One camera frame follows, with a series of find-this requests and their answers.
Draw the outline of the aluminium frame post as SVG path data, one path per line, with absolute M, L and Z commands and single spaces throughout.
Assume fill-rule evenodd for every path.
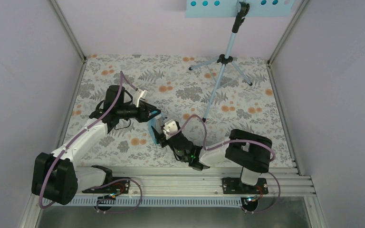
M 268 59 L 268 66 L 271 67 L 273 62 L 276 60 L 280 50 L 283 48 L 286 40 L 290 36 L 292 29 L 296 25 L 297 21 L 299 20 L 300 16 L 303 13 L 303 10 L 308 5 L 309 0 L 298 0 L 298 3 L 296 3 L 295 11 L 293 14 L 293 17 L 291 18 L 288 26 L 286 27 L 283 35 L 281 36 L 278 44 L 276 45 L 274 51 L 272 52 L 270 58 Z
M 49 0 L 49 3 L 52 5 L 53 10 L 54 10 L 55 14 L 58 17 L 61 26 L 65 30 L 65 33 L 67 34 L 70 42 L 72 43 L 77 55 L 82 60 L 82 62 L 85 63 L 86 62 L 86 56 L 85 56 L 79 42 L 77 41 L 77 38 L 76 38 L 74 32 L 72 31 L 72 28 L 71 28 L 69 22 L 67 21 L 66 16 L 65 16 L 63 10 L 61 9 L 58 1 L 57 0 Z

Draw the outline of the blue metronome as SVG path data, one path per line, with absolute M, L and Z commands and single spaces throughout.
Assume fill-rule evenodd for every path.
M 159 114 L 159 115 L 155 116 L 152 120 L 149 121 L 150 135 L 151 135 L 152 140 L 153 140 L 155 145 L 158 145 L 159 143 L 157 142 L 154 133 L 155 132 L 157 132 L 157 133 L 161 132 L 161 126 L 163 125 L 164 120 L 165 120 L 165 117 L 163 116 L 163 114 Z

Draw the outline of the light blue music stand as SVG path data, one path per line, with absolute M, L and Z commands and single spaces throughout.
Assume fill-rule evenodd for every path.
M 294 3 L 294 0 L 188 0 L 186 2 L 185 16 L 187 18 L 234 18 L 225 53 L 220 54 L 217 58 L 201 62 L 188 68 L 189 71 L 193 71 L 202 66 L 208 67 L 213 63 L 221 64 L 220 72 L 215 79 L 215 86 L 202 118 L 203 122 L 207 120 L 217 90 L 226 85 L 222 85 L 221 80 L 228 64 L 231 64 L 239 73 L 239 76 L 248 85 L 252 86 L 250 79 L 234 62 L 233 56 L 231 55 L 235 38 L 245 18 L 288 16 L 291 13 Z

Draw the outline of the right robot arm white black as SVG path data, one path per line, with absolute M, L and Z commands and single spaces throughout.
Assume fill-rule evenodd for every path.
M 270 139 L 239 129 L 231 130 L 228 138 L 208 148 L 189 141 L 179 127 L 173 136 L 165 128 L 162 133 L 153 126 L 151 129 L 157 144 L 163 148 L 168 146 L 177 161 L 187 163 L 194 170 L 202 171 L 224 161 L 241 166 L 238 186 L 243 193 L 251 193 L 256 188 L 259 176 L 269 171 L 270 162 L 276 158 Z

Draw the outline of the floral patterned table mat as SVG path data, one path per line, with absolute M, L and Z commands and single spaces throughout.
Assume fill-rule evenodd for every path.
M 105 98 L 110 85 L 119 83 L 120 73 L 127 78 L 124 87 L 147 90 L 146 100 L 165 117 L 184 125 L 183 134 L 196 145 L 212 145 L 240 129 L 272 140 L 276 153 L 273 168 L 292 166 L 284 129 L 279 116 L 267 66 L 262 58 L 240 57 L 235 63 L 250 79 L 248 85 L 236 69 L 225 68 L 207 120 L 202 121 L 219 74 L 213 64 L 189 71 L 190 66 L 206 61 L 205 57 L 168 55 L 105 55 L 87 59 L 76 102 L 67 127 L 66 140 L 84 125 L 96 105 Z

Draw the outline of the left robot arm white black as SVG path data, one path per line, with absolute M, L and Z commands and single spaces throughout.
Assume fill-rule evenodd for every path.
M 146 123 L 161 111 L 155 106 L 141 101 L 145 91 L 130 95 L 123 86 L 111 85 L 103 101 L 89 115 L 86 124 L 70 140 L 51 153 L 40 153 L 34 162 L 31 192 L 41 199 L 45 198 L 61 205 L 68 204 L 79 191 L 96 187 L 108 192 L 113 187 L 112 172 L 102 166 L 80 168 L 81 159 L 102 139 L 104 139 L 120 120 L 135 119 Z

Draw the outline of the aluminium mounting rail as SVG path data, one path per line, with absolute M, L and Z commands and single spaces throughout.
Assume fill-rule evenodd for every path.
M 124 167 L 113 175 L 137 181 L 144 196 L 150 197 L 217 197 L 222 195 L 222 178 L 239 177 L 240 168 L 213 168 L 195 171 L 191 168 Z M 311 177 L 300 176 L 295 168 L 270 169 L 262 174 L 267 181 L 268 197 L 315 196 Z

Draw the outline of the left aluminium frame post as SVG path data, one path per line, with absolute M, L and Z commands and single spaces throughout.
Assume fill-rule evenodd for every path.
M 79 42 L 77 41 L 77 38 L 76 38 L 74 32 L 72 31 L 72 28 L 71 28 L 69 22 L 67 21 L 66 16 L 65 16 L 63 10 L 61 9 L 58 1 L 57 0 L 49 0 L 49 3 L 52 5 L 53 10 L 54 10 L 55 14 L 58 17 L 61 26 L 65 30 L 65 33 L 67 34 L 70 42 L 72 43 L 77 55 L 82 60 L 82 62 L 85 63 L 86 62 L 86 56 L 85 56 Z

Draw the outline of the right aluminium frame post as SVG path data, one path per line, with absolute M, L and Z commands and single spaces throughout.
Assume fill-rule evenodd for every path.
M 268 66 L 271 67 L 273 62 L 276 60 L 280 50 L 283 48 L 286 40 L 290 36 L 292 29 L 296 25 L 297 21 L 299 20 L 300 16 L 303 13 L 303 10 L 308 5 L 309 0 L 298 0 L 298 3 L 296 3 L 295 11 L 293 14 L 293 17 L 291 18 L 288 26 L 286 27 L 283 35 L 281 36 L 278 44 L 276 45 L 274 51 L 272 52 L 270 58 L 268 59 Z

